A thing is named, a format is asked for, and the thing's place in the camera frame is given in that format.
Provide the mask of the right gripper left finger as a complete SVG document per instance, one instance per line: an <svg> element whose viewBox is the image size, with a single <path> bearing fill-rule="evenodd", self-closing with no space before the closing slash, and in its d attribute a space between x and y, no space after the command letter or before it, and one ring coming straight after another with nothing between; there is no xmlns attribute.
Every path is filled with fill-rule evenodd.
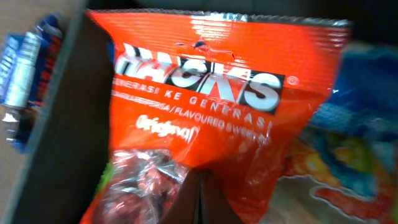
<svg viewBox="0 0 398 224"><path fill-rule="evenodd" d="M161 219L160 224L197 224L199 206L199 175L191 170L183 184L171 208Z"/></svg>

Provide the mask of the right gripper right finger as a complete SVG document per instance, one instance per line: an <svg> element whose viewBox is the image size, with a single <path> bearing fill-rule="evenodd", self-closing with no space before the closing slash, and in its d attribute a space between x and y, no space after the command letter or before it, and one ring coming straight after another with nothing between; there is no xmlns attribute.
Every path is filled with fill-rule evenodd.
<svg viewBox="0 0 398 224"><path fill-rule="evenodd" d="M214 175L201 173L201 220L203 224L243 224L233 211Z"/></svg>

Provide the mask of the red Hacks candy bag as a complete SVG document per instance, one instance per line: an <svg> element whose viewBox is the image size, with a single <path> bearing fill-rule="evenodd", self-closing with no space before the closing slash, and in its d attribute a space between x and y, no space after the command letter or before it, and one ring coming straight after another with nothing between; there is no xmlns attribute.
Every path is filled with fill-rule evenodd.
<svg viewBox="0 0 398 224"><path fill-rule="evenodd" d="M110 154L163 149L214 173L245 223L267 212L290 143L331 95L346 20L87 10L111 38Z"/></svg>

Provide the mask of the blue Oreo cookie pack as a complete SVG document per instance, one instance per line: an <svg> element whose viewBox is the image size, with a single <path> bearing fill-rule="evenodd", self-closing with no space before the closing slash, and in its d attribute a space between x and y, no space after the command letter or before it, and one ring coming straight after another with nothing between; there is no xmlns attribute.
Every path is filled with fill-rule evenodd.
<svg viewBox="0 0 398 224"><path fill-rule="evenodd" d="M309 124L368 139L397 140L397 47L360 42L345 47L332 94Z"/></svg>

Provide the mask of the dark blue snack bar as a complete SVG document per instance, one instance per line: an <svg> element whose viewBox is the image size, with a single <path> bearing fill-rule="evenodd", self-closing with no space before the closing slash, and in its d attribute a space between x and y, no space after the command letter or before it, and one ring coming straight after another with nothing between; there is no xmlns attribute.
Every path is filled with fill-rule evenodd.
<svg viewBox="0 0 398 224"><path fill-rule="evenodd" d="M35 24L34 34L39 37L40 50L35 61L34 76L30 84L30 92L25 108L21 112L21 120L16 134L14 148L21 154L26 149L35 120L38 117L46 96L49 82L63 42L63 28L60 14L48 14Z"/></svg>

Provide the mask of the Haribo worms gummy bag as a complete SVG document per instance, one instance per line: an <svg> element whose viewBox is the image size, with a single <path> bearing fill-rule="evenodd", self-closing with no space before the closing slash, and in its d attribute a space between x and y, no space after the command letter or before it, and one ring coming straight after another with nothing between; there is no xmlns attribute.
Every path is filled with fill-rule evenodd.
<svg viewBox="0 0 398 224"><path fill-rule="evenodd" d="M187 175L163 150L120 151L82 223L158 223ZM263 223L396 223L397 144L318 130L289 149Z"/></svg>

